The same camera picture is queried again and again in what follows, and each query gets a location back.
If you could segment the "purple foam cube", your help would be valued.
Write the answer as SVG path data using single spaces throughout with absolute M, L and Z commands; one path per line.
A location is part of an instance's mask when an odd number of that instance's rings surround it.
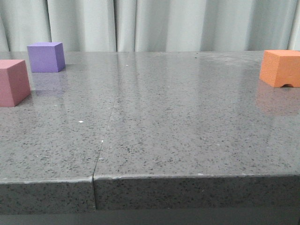
M 38 42 L 27 46 L 33 73 L 59 72 L 65 68 L 62 42 Z

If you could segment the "orange foam block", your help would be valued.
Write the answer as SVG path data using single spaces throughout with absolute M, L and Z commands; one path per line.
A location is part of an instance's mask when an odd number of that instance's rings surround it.
M 265 50 L 259 79 L 272 87 L 300 86 L 300 52 Z

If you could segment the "pink foam cube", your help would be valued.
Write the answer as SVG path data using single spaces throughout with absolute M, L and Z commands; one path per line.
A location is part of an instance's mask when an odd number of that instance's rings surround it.
M 14 107 L 31 92 L 24 60 L 0 61 L 0 106 Z

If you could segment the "grey-white curtain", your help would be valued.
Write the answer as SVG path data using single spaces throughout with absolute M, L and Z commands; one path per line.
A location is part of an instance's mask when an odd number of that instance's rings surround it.
M 67 51 L 300 48 L 297 0 L 3 0 L 0 49 L 62 42 Z

